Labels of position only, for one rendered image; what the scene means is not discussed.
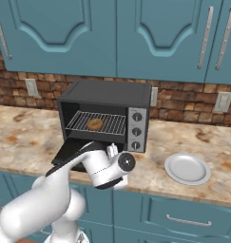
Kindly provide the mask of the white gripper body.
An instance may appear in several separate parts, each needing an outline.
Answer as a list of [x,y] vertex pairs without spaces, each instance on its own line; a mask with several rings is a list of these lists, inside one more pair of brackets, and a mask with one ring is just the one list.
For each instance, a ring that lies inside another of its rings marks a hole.
[[107,147],[107,154],[108,157],[110,159],[112,159],[114,156],[116,156],[118,154],[118,148],[114,143],[111,143],[108,147]]

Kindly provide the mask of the brown bagel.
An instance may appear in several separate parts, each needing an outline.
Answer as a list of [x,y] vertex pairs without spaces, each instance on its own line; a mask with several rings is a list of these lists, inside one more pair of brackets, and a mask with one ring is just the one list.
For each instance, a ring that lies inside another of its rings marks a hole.
[[103,127],[104,122],[101,119],[92,119],[87,122],[87,128],[90,130],[99,130]]

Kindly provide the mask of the black toaster oven door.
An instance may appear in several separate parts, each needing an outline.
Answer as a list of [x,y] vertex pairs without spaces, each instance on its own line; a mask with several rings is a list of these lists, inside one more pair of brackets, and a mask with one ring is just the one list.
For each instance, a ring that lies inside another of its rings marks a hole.
[[[77,140],[74,138],[67,138],[51,163],[54,166],[61,163],[64,159],[67,159],[68,157],[74,155],[80,149],[82,149],[84,146],[86,146],[88,143],[91,142],[92,140]],[[106,141],[99,141],[99,142],[102,144],[102,148],[104,148],[105,150],[109,145],[111,145],[111,142],[106,142]],[[118,152],[123,152],[125,146],[123,143],[114,143],[114,144],[117,146]],[[86,168],[81,162],[75,165],[71,170],[83,172],[83,173],[87,172]]]

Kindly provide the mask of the black toaster oven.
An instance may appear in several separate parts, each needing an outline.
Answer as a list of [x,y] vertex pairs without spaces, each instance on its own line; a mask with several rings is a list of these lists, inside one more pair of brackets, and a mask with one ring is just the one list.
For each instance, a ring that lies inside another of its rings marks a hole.
[[[151,89],[151,84],[76,80],[57,100],[63,137],[123,143],[124,150],[143,153],[146,150]],[[125,133],[121,136],[66,129],[78,111],[125,116]],[[140,121],[132,118],[136,112],[143,116]],[[138,137],[132,134],[135,127],[142,130]],[[133,141],[141,145],[138,150],[132,148]]]

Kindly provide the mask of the white round plate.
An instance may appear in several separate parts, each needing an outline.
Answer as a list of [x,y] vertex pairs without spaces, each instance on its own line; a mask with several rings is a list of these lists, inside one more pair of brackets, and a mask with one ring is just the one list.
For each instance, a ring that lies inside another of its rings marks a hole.
[[211,177],[208,165],[189,154],[174,154],[164,162],[164,169],[175,181],[187,186],[205,184]]

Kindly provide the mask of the teal drawer front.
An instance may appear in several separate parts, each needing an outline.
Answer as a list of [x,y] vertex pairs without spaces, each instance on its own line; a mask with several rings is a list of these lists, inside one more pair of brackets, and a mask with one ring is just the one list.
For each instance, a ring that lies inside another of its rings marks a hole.
[[[113,193],[114,225],[154,234],[231,239],[231,208],[132,192]],[[206,223],[210,227],[183,224],[171,217]]]

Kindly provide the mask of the white wall outlet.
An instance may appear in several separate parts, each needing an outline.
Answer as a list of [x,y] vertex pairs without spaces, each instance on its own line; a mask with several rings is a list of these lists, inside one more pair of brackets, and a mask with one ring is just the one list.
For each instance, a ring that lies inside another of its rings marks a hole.
[[219,92],[214,106],[215,112],[226,113],[231,103],[231,92]]
[[152,87],[150,106],[157,106],[158,87]]
[[31,97],[38,97],[39,92],[38,92],[36,81],[34,79],[25,79],[25,83],[26,83],[28,94]]

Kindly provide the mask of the teal wall cupboard door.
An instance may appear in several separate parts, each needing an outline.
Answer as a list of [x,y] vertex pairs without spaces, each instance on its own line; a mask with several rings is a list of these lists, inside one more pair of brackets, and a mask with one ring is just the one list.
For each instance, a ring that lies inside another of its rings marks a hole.
[[[201,83],[222,0],[117,0],[118,76]],[[202,68],[197,69],[208,8],[214,7]]]
[[231,31],[223,56],[220,70],[216,70],[215,66],[218,61],[221,41],[223,38],[225,26],[227,23],[231,0],[222,0],[221,14],[219,16],[214,42],[211,49],[208,68],[206,71],[205,82],[207,84],[231,84]]
[[114,77],[115,0],[0,0],[6,70]]

